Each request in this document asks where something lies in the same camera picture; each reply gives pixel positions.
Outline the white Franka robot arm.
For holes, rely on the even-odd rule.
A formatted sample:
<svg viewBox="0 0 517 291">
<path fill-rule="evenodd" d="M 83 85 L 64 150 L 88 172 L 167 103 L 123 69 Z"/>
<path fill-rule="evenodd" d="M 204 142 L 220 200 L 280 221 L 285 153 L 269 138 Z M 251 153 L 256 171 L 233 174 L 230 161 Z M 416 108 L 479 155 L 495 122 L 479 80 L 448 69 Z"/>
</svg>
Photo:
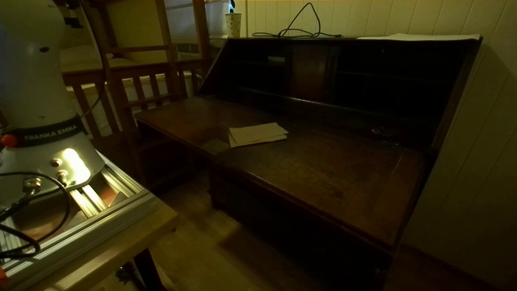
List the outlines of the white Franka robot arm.
<svg viewBox="0 0 517 291">
<path fill-rule="evenodd" d="M 2 171 L 88 184 L 104 159 L 68 98 L 60 67 L 65 20 L 54 0 L 0 0 Z"/>
</svg>

